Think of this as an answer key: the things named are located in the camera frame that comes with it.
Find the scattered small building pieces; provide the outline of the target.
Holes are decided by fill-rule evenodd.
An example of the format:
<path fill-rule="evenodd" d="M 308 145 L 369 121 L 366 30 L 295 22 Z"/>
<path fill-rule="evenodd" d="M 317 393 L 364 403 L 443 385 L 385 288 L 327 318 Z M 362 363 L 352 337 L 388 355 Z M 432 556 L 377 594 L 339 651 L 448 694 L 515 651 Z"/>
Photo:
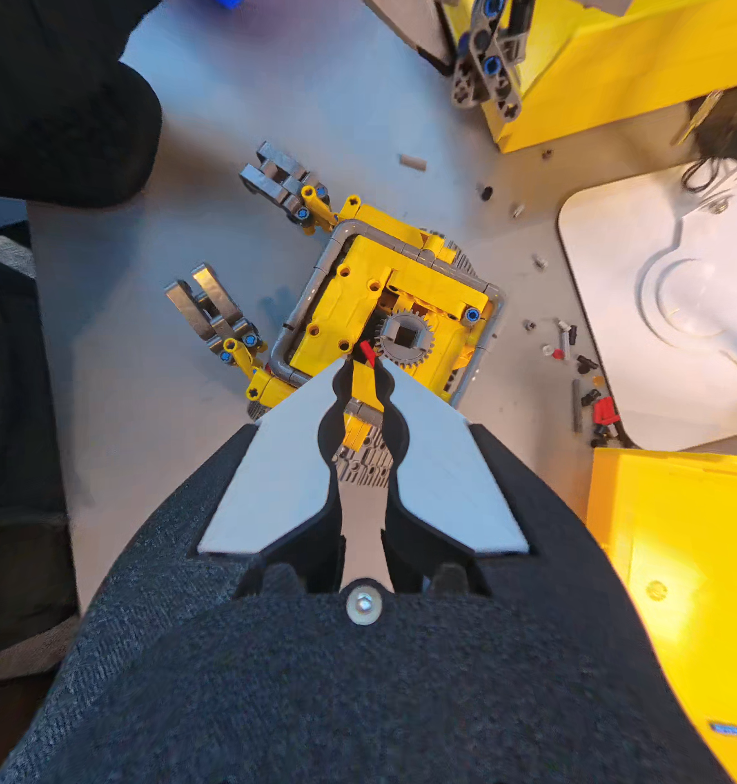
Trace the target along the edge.
<path fill-rule="evenodd" d="M 410 175 L 403 217 L 458 241 L 502 293 L 464 371 L 459 405 L 507 415 L 521 434 L 566 429 L 591 448 L 621 438 L 618 404 L 589 330 L 559 231 L 581 167 L 554 149 L 473 164 L 431 161 Z"/>

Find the yellow tracked toy robot body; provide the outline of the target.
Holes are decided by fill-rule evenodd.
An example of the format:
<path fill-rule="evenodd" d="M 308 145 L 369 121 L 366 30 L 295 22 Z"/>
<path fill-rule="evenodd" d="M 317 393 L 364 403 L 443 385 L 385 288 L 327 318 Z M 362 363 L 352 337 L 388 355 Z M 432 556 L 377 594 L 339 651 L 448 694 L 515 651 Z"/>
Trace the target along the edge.
<path fill-rule="evenodd" d="M 360 342 L 370 341 L 377 358 L 457 408 L 453 395 L 475 351 L 486 347 L 483 334 L 496 322 L 502 290 L 465 271 L 469 261 L 444 235 L 398 220 L 357 194 L 336 209 L 309 167 L 267 141 L 256 154 L 258 163 L 240 173 L 246 189 L 281 209 L 304 234 L 328 236 L 273 347 L 268 350 L 206 263 L 191 274 L 198 291 L 177 280 L 165 295 L 222 363 L 246 375 L 254 421 L 335 360 L 352 360 L 345 436 L 333 461 L 342 483 L 383 488 L 392 458 L 383 442 L 374 369 Z"/>

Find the grey toy robot head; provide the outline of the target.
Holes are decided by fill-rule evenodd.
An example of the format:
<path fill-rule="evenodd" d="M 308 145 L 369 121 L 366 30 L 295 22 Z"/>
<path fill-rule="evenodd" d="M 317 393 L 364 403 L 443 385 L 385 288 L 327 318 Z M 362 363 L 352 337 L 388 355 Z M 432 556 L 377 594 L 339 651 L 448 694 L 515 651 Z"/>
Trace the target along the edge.
<path fill-rule="evenodd" d="M 451 83 L 459 109 L 491 104 L 504 123 L 521 111 L 517 66 L 535 1 L 364 1 L 399 39 Z"/>

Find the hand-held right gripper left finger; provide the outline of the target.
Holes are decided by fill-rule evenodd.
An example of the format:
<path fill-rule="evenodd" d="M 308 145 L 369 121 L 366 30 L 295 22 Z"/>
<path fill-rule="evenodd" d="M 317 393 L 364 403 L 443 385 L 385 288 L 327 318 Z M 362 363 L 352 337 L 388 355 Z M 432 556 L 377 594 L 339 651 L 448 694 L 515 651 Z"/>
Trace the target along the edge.
<path fill-rule="evenodd" d="M 333 457 L 354 364 L 339 358 L 267 412 L 200 539 L 200 554 L 323 558 L 342 535 Z"/>

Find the yellow plastic bin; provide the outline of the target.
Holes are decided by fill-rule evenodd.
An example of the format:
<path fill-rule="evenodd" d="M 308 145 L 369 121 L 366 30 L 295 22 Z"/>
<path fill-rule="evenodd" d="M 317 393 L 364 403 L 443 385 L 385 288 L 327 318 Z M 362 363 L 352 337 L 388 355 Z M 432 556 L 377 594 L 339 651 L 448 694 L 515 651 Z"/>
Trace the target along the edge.
<path fill-rule="evenodd" d="M 737 456 L 598 448 L 586 526 L 737 782 Z"/>
<path fill-rule="evenodd" d="M 736 87 L 737 1 L 539 1 L 518 73 L 517 119 L 483 107 L 504 154 Z"/>

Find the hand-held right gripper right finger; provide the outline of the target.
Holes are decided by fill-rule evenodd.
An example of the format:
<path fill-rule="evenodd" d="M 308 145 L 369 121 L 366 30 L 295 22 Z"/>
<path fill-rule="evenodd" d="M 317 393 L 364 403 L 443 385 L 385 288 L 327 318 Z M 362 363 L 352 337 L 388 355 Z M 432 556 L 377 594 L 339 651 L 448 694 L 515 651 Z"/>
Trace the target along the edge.
<path fill-rule="evenodd" d="M 379 369 L 379 400 L 401 510 L 467 554 L 528 554 L 471 422 L 398 367 Z"/>

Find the white book stand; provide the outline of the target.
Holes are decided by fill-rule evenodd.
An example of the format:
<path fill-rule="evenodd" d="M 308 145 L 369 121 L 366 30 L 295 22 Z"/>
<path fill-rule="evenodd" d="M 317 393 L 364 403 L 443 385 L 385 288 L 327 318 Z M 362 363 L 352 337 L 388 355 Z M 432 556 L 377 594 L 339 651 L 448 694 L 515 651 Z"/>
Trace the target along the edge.
<path fill-rule="evenodd" d="M 737 455 L 737 88 L 696 163 L 571 195 L 557 219 L 628 439 Z"/>

